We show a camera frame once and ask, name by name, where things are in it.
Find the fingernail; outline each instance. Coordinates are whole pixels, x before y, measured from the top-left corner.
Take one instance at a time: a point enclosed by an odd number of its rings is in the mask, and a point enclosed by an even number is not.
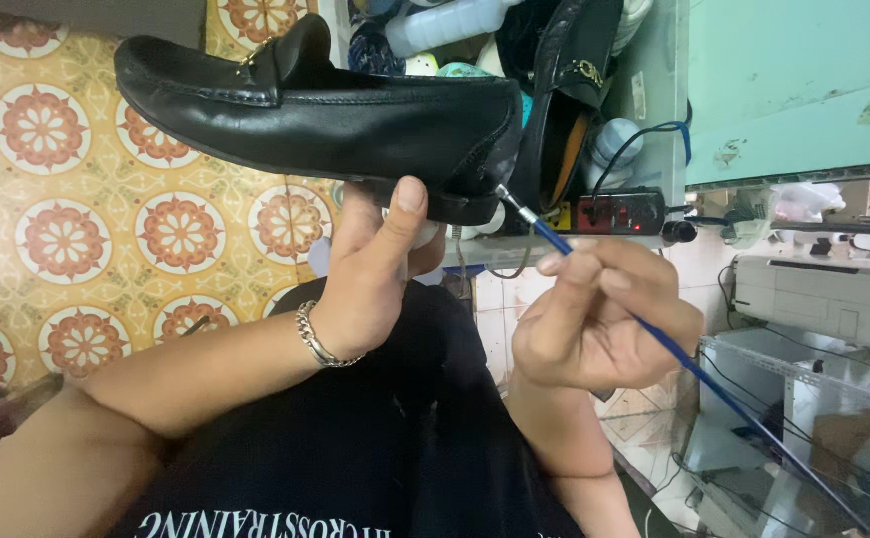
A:
[[[601,284],[619,290],[631,288],[630,278],[617,269],[605,269],[601,273]]]
[[[542,275],[550,275],[558,269],[562,260],[564,260],[564,257],[561,256],[560,253],[549,252],[541,257],[541,260],[538,261],[535,267],[538,270],[538,273],[541,273]]]
[[[417,213],[422,206],[422,200],[426,197],[425,187],[418,178],[406,175],[399,180],[396,187],[398,192],[399,206],[406,212]]]
[[[597,239],[571,238],[568,239],[568,244],[574,250],[588,250],[597,244]]]

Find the teal wall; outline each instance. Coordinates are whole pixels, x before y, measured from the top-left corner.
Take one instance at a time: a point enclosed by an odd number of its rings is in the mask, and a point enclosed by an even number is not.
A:
[[[870,0],[692,0],[688,185],[870,164]]]

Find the silver chain bracelet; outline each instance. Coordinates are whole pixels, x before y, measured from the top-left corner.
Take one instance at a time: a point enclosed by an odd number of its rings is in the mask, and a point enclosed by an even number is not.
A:
[[[342,361],[322,347],[322,343],[315,337],[315,331],[312,330],[312,325],[309,322],[309,312],[313,306],[315,306],[315,301],[310,300],[299,306],[299,311],[295,313],[295,324],[299,327],[299,336],[302,337],[302,341],[309,347],[312,356],[325,367],[340,368],[356,364],[358,359],[365,356],[365,353],[358,355],[354,359]]]

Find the white plastic jug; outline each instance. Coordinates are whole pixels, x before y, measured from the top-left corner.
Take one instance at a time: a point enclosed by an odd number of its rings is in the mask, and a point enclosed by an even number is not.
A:
[[[385,36],[398,57],[407,57],[461,39],[496,31],[508,8],[524,0],[455,0],[385,25]]]

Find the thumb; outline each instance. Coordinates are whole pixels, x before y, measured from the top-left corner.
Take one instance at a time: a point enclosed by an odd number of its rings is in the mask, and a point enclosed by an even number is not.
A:
[[[397,266],[412,248],[419,229],[426,222],[429,194],[418,178],[406,175],[392,192],[388,216],[375,237],[365,246],[369,259],[384,268]]]
[[[550,359],[561,359],[578,344],[584,321],[597,293],[601,262],[590,250],[575,250],[561,265],[545,311],[538,317],[540,348]]]

